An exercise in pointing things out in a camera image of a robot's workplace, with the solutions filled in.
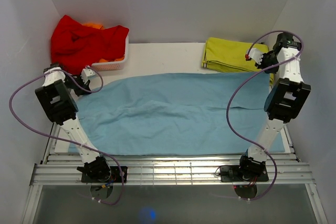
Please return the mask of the light blue trousers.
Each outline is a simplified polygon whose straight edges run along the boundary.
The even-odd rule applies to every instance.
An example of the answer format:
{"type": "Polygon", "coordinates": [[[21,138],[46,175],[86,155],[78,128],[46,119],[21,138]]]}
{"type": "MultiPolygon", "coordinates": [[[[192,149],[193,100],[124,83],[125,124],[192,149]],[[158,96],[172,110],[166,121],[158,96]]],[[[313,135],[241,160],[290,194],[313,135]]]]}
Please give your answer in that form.
{"type": "Polygon", "coordinates": [[[166,73],[117,80],[77,100],[92,144],[113,155],[243,153],[267,118],[265,73],[166,73]]]}

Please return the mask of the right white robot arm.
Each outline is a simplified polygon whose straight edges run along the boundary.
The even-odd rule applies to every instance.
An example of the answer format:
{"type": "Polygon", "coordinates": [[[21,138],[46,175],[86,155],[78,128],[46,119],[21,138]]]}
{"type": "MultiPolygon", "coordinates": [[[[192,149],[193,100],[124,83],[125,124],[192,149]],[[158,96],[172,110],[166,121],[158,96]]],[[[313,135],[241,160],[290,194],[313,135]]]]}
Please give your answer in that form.
{"type": "Polygon", "coordinates": [[[267,181],[266,151],[285,125],[298,116],[310,94],[311,86],[304,83],[300,71],[302,49],[303,43],[297,36],[281,31],[271,51],[263,53],[250,47],[245,55],[247,61],[255,62],[256,68],[277,74],[278,79],[265,101],[265,125],[256,143],[240,158],[237,174],[242,180],[257,181],[261,177],[267,181]]]}

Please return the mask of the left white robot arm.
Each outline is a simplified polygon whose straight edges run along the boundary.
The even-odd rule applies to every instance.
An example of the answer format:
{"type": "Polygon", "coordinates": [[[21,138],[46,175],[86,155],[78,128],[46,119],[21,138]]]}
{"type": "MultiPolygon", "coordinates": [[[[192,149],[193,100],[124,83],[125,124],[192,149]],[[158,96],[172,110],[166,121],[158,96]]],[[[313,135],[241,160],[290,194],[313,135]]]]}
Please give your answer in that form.
{"type": "Polygon", "coordinates": [[[79,75],[66,74],[58,63],[52,63],[44,69],[45,81],[35,90],[48,119],[63,129],[68,138],[74,142],[81,156],[83,166],[77,168],[83,175],[98,182],[107,182],[112,177],[111,168],[106,159],[96,152],[77,117],[78,107],[71,95],[91,94],[90,78],[95,75],[88,67],[79,75]]]}

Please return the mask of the folded yellow trousers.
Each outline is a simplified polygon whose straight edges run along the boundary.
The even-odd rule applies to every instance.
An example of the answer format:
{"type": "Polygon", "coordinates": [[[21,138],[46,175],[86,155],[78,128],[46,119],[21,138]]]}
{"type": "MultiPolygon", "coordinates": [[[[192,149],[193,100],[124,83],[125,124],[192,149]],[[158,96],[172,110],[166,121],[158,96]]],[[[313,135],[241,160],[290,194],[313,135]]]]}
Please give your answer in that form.
{"type": "Polygon", "coordinates": [[[251,43],[210,37],[205,42],[201,67],[225,73],[257,72],[253,61],[245,54],[251,43]]]}

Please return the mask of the red garment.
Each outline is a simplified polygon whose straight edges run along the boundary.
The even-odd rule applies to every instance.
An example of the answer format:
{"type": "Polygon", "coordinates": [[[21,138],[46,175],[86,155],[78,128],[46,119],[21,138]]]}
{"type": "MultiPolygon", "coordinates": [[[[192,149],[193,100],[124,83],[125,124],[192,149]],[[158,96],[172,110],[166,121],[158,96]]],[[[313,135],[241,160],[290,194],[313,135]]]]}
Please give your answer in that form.
{"type": "Polygon", "coordinates": [[[114,61],[125,54],[129,29],[120,25],[97,29],[63,16],[50,39],[52,63],[59,63],[71,74],[80,74],[99,60],[114,61]]]}

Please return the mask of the white perforated basket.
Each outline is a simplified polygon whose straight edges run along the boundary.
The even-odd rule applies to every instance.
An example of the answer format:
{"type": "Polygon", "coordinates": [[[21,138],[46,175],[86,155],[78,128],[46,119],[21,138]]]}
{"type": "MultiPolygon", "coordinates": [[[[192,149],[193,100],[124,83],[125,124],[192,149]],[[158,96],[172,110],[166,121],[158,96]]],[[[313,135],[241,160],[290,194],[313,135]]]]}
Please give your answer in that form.
{"type": "Polygon", "coordinates": [[[127,36],[125,39],[124,57],[121,61],[94,63],[91,65],[91,67],[96,71],[122,70],[128,60],[128,56],[129,56],[129,36],[127,36]]]}

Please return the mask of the orange garment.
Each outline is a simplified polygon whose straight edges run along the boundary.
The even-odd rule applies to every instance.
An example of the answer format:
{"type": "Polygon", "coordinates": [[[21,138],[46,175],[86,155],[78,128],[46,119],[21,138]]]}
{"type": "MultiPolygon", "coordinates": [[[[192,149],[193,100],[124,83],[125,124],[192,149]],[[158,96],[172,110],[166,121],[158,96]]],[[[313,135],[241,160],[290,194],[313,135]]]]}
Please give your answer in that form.
{"type": "Polygon", "coordinates": [[[85,27],[90,27],[94,29],[104,30],[104,26],[102,24],[96,24],[96,23],[85,23],[82,24],[85,27]]]}

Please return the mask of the aluminium rail frame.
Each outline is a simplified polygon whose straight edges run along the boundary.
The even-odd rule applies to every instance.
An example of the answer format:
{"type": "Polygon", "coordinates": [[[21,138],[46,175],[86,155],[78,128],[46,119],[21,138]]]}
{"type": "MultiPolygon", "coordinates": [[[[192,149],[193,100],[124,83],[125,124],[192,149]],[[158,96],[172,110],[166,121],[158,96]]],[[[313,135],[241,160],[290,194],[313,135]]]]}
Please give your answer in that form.
{"type": "MultiPolygon", "coordinates": [[[[286,128],[281,130],[284,153],[274,153],[278,167],[277,184],[303,184],[308,194],[316,221],[327,223],[315,181],[308,163],[297,159],[286,128]]],[[[76,168],[81,164],[77,153],[70,153],[68,143],[49,139],[41,164],[34,167],[27,204],[22,223],[33,223],[45,185],[81,185],[76,168]]],[[[128,167],[127,185],[217,185],[221,181],[214,175],[221,165],[237,164],[239,155],[212,155],[197,157],[118,157],[121,165],[128,167]]]]}

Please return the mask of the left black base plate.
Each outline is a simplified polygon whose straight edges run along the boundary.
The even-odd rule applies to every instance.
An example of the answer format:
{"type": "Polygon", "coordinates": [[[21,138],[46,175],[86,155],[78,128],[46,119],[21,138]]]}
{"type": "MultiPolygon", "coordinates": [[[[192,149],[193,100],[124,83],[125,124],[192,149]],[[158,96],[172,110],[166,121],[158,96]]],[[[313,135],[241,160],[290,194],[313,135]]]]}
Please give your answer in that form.
{"type": "Polygon", "coordinates": [[[121,183],[121,174],[123,175],[124,182],[127,182],[127,175],[128,175],[128,167],[127,166],[121,166],[122,172],[119,171],[119,168],[117,166],[110,166],[111,175],[110,178],[107,180],[98,180],[98,179],[92,179],[89,176],[82,174],[80,181],[82,183],[107,183],[112,181],[113,183],[121,183]]]}

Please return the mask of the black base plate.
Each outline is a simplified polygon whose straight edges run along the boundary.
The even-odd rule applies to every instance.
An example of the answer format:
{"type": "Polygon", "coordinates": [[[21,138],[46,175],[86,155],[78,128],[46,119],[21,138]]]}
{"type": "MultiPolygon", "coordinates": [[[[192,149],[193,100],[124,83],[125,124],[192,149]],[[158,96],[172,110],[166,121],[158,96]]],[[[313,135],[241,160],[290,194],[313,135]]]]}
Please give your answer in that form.
{"type": "Polygon", "coordinates": [[[127,182],[127,175],[128,175],[128,167],[127,166],[121,166],[122,172],[119,171],[119,168],[117,166],[110,166],[111,175],[110,178],[107,180],[98,180],[98,179],[92,179],[89,176],[82,174],[80,181],[82,183],[107,183],[112,181],[113,183],[121,183],[121,174],[123,175],[124,182],[127,182]]]}
{"type": "Polygon", "coordinates": [[[257,175],[252,172],[242,170],[238,165],[223,165],[216,169],[215,176],[221,178],[221,182],[267,182],[269,177],[267,172],[257,175]]]}

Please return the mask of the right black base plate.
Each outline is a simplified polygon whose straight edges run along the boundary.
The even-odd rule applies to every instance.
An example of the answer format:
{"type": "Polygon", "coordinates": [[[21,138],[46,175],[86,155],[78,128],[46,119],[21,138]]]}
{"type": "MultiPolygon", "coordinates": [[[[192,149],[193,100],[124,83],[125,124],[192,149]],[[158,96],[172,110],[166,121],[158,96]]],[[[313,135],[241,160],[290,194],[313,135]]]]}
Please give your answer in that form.
{"type": "Polygon", "coordinates": [[[221,182],[267,182],[269,177],[267,172],[257,175],[252,172],[242,170],[238,165],[223,165],[216,169],[215,176],[221,178],[221,182]]]}

